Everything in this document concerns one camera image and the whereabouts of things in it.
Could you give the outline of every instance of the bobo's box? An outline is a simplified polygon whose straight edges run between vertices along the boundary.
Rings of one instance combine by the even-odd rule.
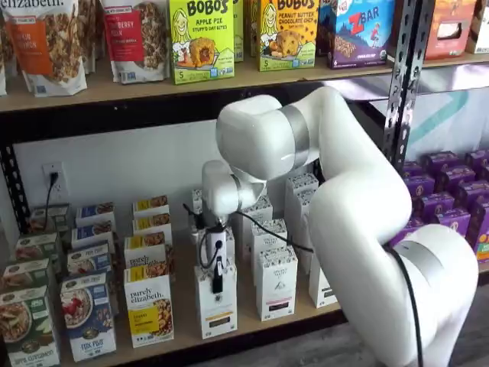
[[[212,272],[194,268],[196,276],[197,317],[202,339],[230,333],[238,328],[238,302],[236,298],[236,266],[227,262],[222,269],[222,292],[212,292]]]
[[[61,285],[61,304],[75,362],[114,352],[114,317],[107,273],[66,279]]]
[[[175,84],[235,75],[232,0],[169,0]]]
[[[319,0],[258,0],[260,71],[314,67]]]
[[[394,0],[326,0],[319,6],[319,54],[329,67],[362,67],[386,62]]]

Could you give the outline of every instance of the green box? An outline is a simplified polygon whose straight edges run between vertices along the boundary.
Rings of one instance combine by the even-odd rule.
[[[232,0],[169,0],[175,84],[235,75]]]

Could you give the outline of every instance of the purple box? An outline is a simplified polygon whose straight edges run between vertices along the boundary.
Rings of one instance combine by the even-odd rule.
[[[419,176],[423,174],[423,169],[415,161],[405,161],[403,165],[403,177]]]
[[[421,157],[423,169],[436,177],[443,168],[453,167],[461,164],[457,154],[451,151],[440,151],[439,153],[426,154]]]
[[[489,182],[486,180],[460,183],[455,192],[455,207],[462,207],[470,211],[476,200],[486,196],[489,196]]]
[[[435,192],[448,191],[455,194],[458,185],[475,180],[475,172],[469,166],[442,168],[436,176]]]
[[[454,197],[449,193],[432,193],[417,197],[413,202],[413,215],[429,223],[435,214],[444,213],[453,208],[454,202]]]
[[[431,194],[435,189],[435,180],[428,174],[406,177],[403,180],[412,198]]]
[[[455,208],[444,213],[435,214],[433,222],[450,227],[465,237],[470,219],[471,215],[467,210]]]
[[[420,218],[411,218],[404,228],[397,233],[390,241],[389,245],[394,247],[398,242],[402,241],[404,237],[410,233],[415,232],[418,228],[421,228],[425,223]]]

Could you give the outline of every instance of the floor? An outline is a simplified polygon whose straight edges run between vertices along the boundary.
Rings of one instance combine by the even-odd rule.
[[[478,288],[450,366],[489,366],[489,285]],[[348,325],[335,326],[193,367],[381,367]]]

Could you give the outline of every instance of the red label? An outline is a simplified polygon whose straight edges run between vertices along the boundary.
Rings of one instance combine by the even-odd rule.
[[[105,33],[112,61],[143,61],[139,11],[131,6],[105,8]]]

